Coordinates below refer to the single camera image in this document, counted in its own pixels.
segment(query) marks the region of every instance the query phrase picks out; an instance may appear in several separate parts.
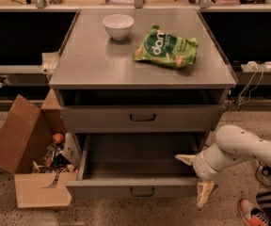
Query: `drawer handle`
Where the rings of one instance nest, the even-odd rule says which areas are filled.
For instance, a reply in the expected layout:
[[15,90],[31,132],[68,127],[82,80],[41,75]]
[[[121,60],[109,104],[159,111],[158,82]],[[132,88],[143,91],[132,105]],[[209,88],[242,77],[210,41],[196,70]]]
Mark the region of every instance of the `drawer handle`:
[[132,187],[130,187],[129,192],[130,192],[130,195],[137,198],[152,197],[154,195],[154,187],[151,188],[150,193],[135,193]]
[[134,122],[140,122],[140,121],[155,121],[156,115],[129,115],[129,119]]

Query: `open drawer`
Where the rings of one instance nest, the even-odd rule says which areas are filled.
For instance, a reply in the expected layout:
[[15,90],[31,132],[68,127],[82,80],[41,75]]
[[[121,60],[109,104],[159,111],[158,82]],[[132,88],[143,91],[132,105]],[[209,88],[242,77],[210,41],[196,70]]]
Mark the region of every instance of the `open drawer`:
[[87,134],[67,189],[76,200],[196,196],[198,178],[175,154],[197,153],[202,140],[203,133]]

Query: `cardboard box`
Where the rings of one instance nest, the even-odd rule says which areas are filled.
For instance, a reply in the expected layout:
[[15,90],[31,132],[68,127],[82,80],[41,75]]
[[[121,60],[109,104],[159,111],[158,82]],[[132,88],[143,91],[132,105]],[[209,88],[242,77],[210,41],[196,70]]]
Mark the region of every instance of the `cardboard box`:
[[41,111],[49,122],[54,133],[61,132],[62,134],[66,134],[67,130],[60,115],[58,98],[53,89],[50,89],[47,97],[45,98]]
[[0,129],[0,168],[14,174],[19,208],[68,206],[72,201],[66,183],[74,181],[77,172],[61,172],[55,188],[47,186],[56,173],[31,173],[32,161],[45,154],[52,134],[41,109],[19,95]]

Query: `cabinet top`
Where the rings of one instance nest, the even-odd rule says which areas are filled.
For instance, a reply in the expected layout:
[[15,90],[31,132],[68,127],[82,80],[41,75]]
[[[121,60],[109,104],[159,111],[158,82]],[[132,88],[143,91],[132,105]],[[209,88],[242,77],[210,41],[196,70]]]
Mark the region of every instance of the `cabinet top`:
[[[135,19],[131,35],[112,40],[102,20],[123,13]],[[133,52],[154,24],[164,32],[199,41],[197,60],[179,70],[133,61]],[[216,49],[193,8],[84,8],[50,81],[54,89],[228,89],[231,65]]]

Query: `white bowl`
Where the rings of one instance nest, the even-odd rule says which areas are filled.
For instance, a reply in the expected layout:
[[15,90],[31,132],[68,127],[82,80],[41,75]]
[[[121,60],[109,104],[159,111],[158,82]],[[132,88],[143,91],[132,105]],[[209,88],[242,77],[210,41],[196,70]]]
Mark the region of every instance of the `white bowl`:
[[133,30],[135,20],[124,14],[113,14],[103,19],[106,32],[114,40],[124,40]]

